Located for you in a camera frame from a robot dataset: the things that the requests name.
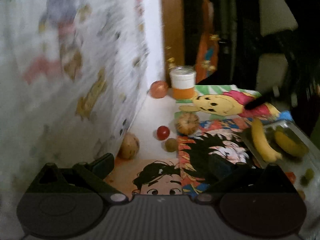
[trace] white jar lid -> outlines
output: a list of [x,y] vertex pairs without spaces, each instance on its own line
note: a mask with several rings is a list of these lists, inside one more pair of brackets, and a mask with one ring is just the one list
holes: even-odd
[[196,71],[192,66],[177,66],[170,71],[171,79],[190,80],[196,77]]

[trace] tomato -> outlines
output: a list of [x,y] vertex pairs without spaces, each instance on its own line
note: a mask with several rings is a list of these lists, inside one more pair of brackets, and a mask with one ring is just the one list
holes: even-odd
[[292,184],[296,182],[296,175],[293,172],[286,172],[285,173],[288,179],[291,181]]
[[170,135],[170,130],[166,126],[160,126],[157,129],[157,137],[160,141],[167,139]]

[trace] white wall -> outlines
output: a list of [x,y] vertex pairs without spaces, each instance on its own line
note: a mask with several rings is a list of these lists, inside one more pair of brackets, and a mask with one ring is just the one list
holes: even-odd
[[161,0],[143,0],[145,6],[145,30],[149,47],[147,85],[157,80],[164,80],[164,53],[162,37]]

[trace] anime boy face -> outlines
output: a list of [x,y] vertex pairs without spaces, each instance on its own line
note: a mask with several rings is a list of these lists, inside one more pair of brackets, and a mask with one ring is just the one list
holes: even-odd
[[180,169],[174,165],[156,161],[146,167],[133,180],[137,190],[134,193],[144,195],[180,195]]

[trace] cartoon printed fabric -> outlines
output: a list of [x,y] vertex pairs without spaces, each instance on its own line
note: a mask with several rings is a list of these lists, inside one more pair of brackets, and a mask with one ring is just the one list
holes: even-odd
[[251,126],[252,118],[235,118],[201,122],[194,136],[178,136],[182,189],[192,197],[207,190],[228,175],[226,165],[215,154],[230,163],[253,165],[252,154],[241,140],[240,132]]
[[253,116],[273,116],[277,118],[280,112],[269,103],[250,111],[244,109],[246,103],[259,95],[257,91],[239,89],[235,85],[196,85],[193,98],[176,101],[176,115],[179,115],[181,111],[195,112],[202,121]]
[[192,197],[227,175],[228,165],[219,157],[233,164],[254,164],[240,137],[251,126],[254,116],[267,122],[281,117],[271,104],[251,111],[244,109],[259,95],[257,91],[238,89],[235,85],[196,86],[195,91],[192,99],[176,101],[175,113],[177,118],[183,111],[194,112],[202,121],[194,135],[178,135],[182,189]]
[[[0,192],[47,162],[116,155],[147,91],[143,0],[0,0],[0,15]],[[1,239],[19,232],[7,199]]]
[[129,199],[133,194],[182,194],[178,159],[123,160],[116,158],[115,168],[105,181],[126,194]]

